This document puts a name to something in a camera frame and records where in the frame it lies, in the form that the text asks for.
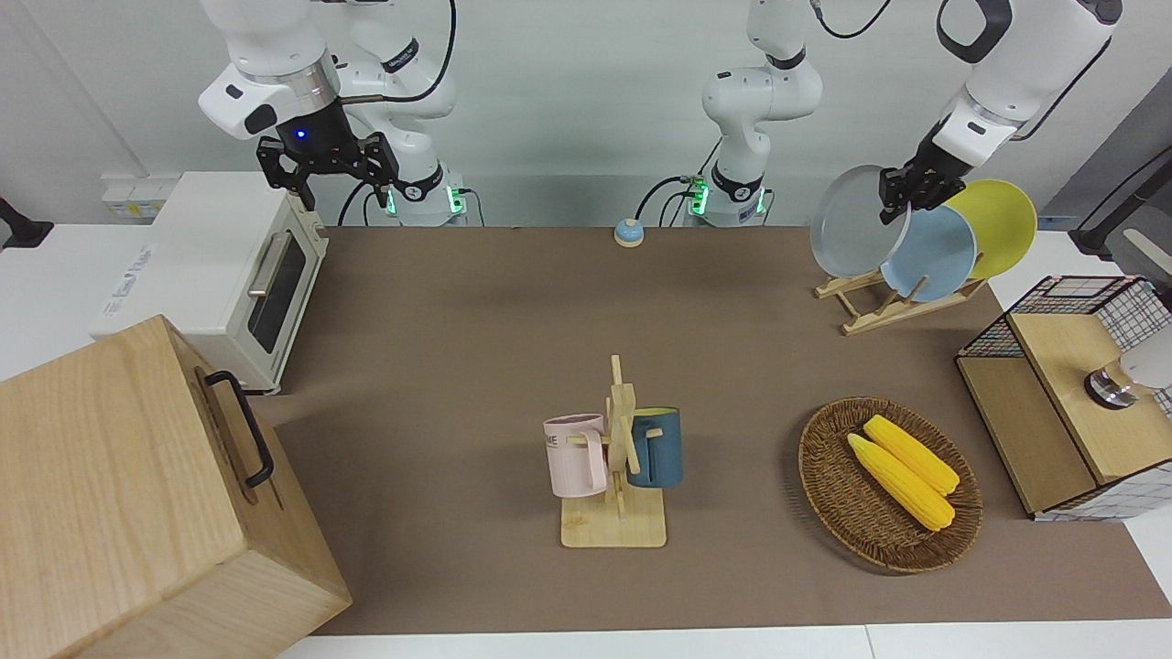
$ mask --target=electrical outlet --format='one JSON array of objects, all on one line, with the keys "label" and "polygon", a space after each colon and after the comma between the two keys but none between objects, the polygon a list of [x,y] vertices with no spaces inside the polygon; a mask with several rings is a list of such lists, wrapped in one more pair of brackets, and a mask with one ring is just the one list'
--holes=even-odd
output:
[{"label": "electrical outlet", "polygon": [[179,182],[178,176],[103,176],[105,193],[102,203],[118,219],[149,220],[163,210],[166,197]]}]

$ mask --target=corn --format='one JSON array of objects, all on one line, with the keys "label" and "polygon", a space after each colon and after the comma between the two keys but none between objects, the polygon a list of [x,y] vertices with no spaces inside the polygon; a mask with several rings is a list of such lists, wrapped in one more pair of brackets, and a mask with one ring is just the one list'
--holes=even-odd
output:
[{"label": "corn", "polygon": [[908,435],[906,430],[894,424],[886,416],[875,414],[867,421],[863,429],[867,435],[887,453],[895,456],[924,482],[932,485],[941,495],[948,496],[956,491],[960,484],[960,476],[952,467],[945,464],[943,460],[932,453],[928,447],[919,440]]},{"label": "corn", "polygon": [[904,510],[924,524],[924,528],[939,531],[952,524],[953,517],[956,516],[952,504],[902,462],[895,460],[895,456],[854,433],[846,435],[846,441],[851,442],[854,456],[863,467],[904,507]]}]

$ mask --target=woven basket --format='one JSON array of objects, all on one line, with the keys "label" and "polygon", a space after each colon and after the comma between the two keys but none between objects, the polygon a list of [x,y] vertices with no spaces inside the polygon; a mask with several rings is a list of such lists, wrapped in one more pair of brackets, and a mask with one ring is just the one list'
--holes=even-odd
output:
[{"label": "woven basket", "polygon": [[[859,464],[847,433],[881,414],[932,449],[960,475],[948,495],[953,523],[938,532],[921,526]],[[981,491],[956,446],[929,421],[906,407],[873,398],[834,401],[806,423],[798,444],[798,471],[810,505],[826,529],[866,561],[900,573],[927,572],[956,562],[981,528]]]}]

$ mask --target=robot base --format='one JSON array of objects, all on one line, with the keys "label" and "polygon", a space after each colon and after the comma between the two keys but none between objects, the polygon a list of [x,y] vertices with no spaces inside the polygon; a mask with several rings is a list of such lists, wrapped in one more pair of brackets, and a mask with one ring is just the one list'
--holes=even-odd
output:
[{"label": "robot base", "polygon": [[764,215],[765,189],[761,188],[757,193],[745,202],[732,202],[722,193],[701,191],[700,199],[693,201],[688,206],[688,219],[684,226],[716,226],[728,229],[734,226],[748,226],[757,224],[756,219]]},{"label": "robot base", "polygon": [[370,226],[464,226],[468,208],[456,190],[464,186],[464,177],[443,165],[444,177],[427,198],[413,202],[391,188],[390,210],[370,213]]}]

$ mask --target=wooden box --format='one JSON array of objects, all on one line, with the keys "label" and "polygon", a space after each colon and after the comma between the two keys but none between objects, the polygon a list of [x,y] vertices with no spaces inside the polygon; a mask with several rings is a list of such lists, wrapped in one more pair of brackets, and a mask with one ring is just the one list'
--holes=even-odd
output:
[{"label": "wooden box", "polygon": [[272,657],[349,605],[273,429],[209,375],[156,317],[0,382],[0,657]]},{"label": "wooden box", "polygon": [[[1111,410],[1083,387],[1088,373],[1119,356],[1103,322],[1091,314],[1010,313],[1008,327],[1022,356],[956,364],[1026,511],[1125,518],[1163,505],[1172,421],[1151,396]],[[1075,509],[1081,514],[1062,514]]]}]

